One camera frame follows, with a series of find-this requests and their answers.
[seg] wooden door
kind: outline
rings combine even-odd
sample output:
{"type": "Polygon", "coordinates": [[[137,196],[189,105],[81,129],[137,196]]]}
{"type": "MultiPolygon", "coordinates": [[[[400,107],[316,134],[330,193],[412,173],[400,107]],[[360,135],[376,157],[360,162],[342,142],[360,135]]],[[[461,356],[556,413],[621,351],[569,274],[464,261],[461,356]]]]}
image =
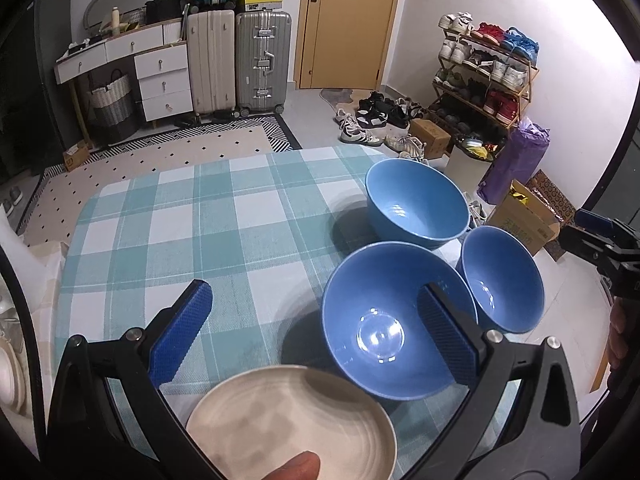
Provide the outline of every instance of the wooden door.
{"type": "Polygon", "coordinates": [[[300,88],[375,89],[394,0],[309,0],[300,88]]]}

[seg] plaid tablecloth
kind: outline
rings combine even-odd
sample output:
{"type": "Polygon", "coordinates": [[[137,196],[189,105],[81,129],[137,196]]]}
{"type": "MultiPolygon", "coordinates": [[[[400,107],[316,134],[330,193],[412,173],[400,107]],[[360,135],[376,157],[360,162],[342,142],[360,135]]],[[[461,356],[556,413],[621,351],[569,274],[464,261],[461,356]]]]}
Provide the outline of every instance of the plaid tablecloth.
{"type": "MultiPolygon", "coordinates": [[[[213,386],[274,364],[335,370],[319,303],[335,267],[376,241],[364,177],[381,153],[335,146],[221,160],[106,186],[85,205],[69,248],[56,317],[59,361],[69,336],[119,338],[146,326],[193,278],[212,287],[212,313],[161,391],[182,423],[213,386]]],[[[455,264],[458,241],[437,251],[455,264]]],[[[114,384],[134,441],[148,445],[114,384]]],[[[400,478],[447,424],[466,387],[383,402],[396,429],[400,478]]],[[[500,423],[485,440],[495,438],[500,423]]]]}

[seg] human hand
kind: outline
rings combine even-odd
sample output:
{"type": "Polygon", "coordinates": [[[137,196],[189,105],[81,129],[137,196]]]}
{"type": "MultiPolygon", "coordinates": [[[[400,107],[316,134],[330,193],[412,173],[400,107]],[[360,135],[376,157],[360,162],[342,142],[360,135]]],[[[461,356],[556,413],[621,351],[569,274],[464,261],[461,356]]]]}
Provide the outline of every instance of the human hand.
{"type": "Polygon", "coordinates": [[[626,328],[626,315],[622,308],[622,299],[616,298],[616,301],[613,302],[609,321],[607,358],[609,359],[609,364],[611,364],[611,369],[615,370],[620,366],[620,361],[626,357],[626,353],[629,350],[626,341],[622,337],[626,328]]]}
{"type": "Polygon", "coordinates": [[[262,480],[318,480],[320,457],[311,451],[296,455],[262,480]]]}

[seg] blue bowl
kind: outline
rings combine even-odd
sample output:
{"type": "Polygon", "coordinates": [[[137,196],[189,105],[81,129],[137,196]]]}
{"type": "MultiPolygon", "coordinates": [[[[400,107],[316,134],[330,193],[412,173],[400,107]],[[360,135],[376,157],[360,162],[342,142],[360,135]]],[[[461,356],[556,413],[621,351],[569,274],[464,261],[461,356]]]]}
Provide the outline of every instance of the blue bowl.
{"type": "Polygon", "coordinates": [[[439,171],[404,158],[374,164],[366,178],[369,222],[381,240],[430,250],[458,238],[469,209],[456,185],[439,171]]]}
{"type": "Polygon", "coordinates": [[[335,269],[322,298],[322,330],[338,366],[362,389],[412,400],[454,383],[417,310],[418,291],[429,282],[478,321],[464,280],[425,248],[378,242],[335,269]]]}
{"type": "Polygon", "coordinates": [[[521,334],[533,330],[545,310],[538,266],[516,238],[497,227],[473,229],[456,266],[478,306],[486,330],[521,334]]]}

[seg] ceramic plate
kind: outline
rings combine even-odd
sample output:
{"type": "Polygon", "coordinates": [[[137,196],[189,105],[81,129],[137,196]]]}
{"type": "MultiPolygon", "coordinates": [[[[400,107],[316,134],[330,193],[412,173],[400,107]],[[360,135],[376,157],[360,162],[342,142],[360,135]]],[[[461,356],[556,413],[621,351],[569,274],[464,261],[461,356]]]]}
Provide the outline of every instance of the ceramic plate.
{"type": "Polygon", "coordinates": [[[230,479],[261,480],[306,450],[320,457],[319,480],[388,480],[396,464],[382,407],[350,382],[302,366],[220,383],[193,410],[187,432],[230,479]]]}
{"type": "Polygon", "coordinates": [[[3,370],[0,370],[0,377],[6,374],[7,378],[13,381],[13,384],[10,386],[11,393],[8,393],[11,397],[8,406],[12,411],[18,413],[24,402],[24,378],[20,361],[18,361],[14,349],[3,337],[0,337],[0,366],[5,367],[3,370]]]}

